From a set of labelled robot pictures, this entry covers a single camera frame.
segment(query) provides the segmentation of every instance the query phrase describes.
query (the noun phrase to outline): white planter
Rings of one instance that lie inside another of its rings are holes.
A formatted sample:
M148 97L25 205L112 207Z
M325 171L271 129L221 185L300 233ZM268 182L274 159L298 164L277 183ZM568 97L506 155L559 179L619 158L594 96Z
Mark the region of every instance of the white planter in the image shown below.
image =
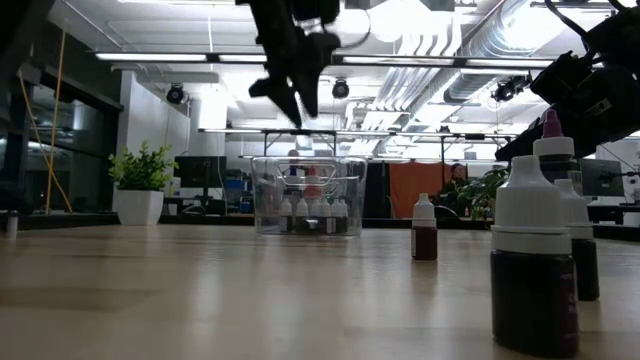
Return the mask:
M122 225L155 225L162 213L161 191L118 190L118 219Z

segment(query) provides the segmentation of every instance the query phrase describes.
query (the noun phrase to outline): robotic arm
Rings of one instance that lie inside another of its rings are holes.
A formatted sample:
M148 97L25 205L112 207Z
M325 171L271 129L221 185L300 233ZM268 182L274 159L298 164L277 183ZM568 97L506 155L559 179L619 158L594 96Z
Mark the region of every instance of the robotic arm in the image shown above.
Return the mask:
M248 4L258 28L256 43L267 56L266 79L249 88L251 97L266 96L289 117L297 128L302 127L295 93L312 117L318 116L318 80L331 61L331 54L341 46L335 34L306 34L301 22L319 19L323 30L336 20L339 0L236 0Z
M595 152L596 146L616 141L640 130L640 7L619 10L602 23L585 31L561 14L551 0L547 7L578 33L587 53L571 52L547 67L531 83L531 91L555 109L565 136L572 137L576 157ZM603 68L593 65L602 63ZM496 159L531 154L533 141L542 135L542 120L496 152Z

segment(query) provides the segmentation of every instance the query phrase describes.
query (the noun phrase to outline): glass wall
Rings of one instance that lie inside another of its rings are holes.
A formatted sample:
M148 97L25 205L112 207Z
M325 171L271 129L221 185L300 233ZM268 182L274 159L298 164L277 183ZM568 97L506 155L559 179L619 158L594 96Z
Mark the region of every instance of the glass wall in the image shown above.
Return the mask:
M7 134L0 130L0 172L4 169L4 156L7 153Z
M33 112L42 145L37 142L36 129L31 128L26 166L26 196L36 212L46 210L48 168L42 154L50 156L53 138L55 92L36 87L33 92ZM113 183L108 175L108 156L115 152L117 118L73 99L61 97L55 130L53 170L60 187L76 213L111 210ZM67 210L64 198L55 185L51 186L51 209Z

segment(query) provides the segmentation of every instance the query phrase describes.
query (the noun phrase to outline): plastic bin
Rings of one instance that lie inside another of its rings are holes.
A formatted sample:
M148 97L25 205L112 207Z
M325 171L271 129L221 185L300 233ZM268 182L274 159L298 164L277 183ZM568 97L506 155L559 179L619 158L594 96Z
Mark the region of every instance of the plastic bin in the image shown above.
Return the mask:
M256 232L353 236L362 231L366 160L256 157L251 170Z

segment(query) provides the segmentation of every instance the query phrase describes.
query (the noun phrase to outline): potted plant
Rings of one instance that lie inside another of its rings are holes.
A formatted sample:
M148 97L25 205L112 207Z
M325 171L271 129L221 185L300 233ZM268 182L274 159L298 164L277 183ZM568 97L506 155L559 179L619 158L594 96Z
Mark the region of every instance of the potted plant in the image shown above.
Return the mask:
M116 207L122 225L154 225L162 213L165 184L171 178L165 171L175 168L173 160L166 160L170 146L162 146L149 153L147 141L136 156L125 147L122 156L109 157L109 175L117 186Z
M491 211L495 219L496 192L507 181L508 176L507 168L493 169L462 188L458 199L471 203L472 220L486 219L487 210Z

